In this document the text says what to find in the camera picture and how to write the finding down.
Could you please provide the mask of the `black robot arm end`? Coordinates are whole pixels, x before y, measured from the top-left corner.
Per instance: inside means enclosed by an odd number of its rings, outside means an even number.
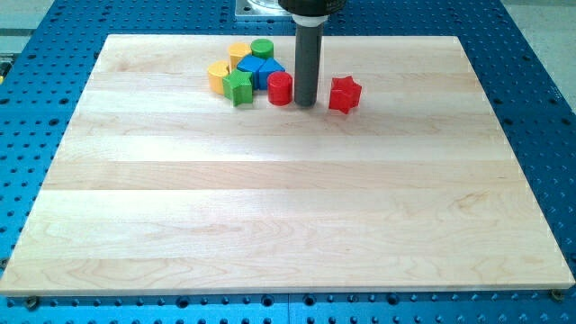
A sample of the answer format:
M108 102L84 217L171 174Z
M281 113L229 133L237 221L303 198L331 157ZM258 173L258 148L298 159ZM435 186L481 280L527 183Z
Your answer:
M278 0L278 4L290 14L300 16L324 16L344 8L347 0Z

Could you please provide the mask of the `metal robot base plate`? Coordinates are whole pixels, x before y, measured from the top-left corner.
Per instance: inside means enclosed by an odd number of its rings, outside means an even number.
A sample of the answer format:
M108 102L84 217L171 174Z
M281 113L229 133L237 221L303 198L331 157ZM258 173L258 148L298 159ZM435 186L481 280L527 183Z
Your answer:
M285 11L278 0L236 0L235 15L241 18L284 17Z

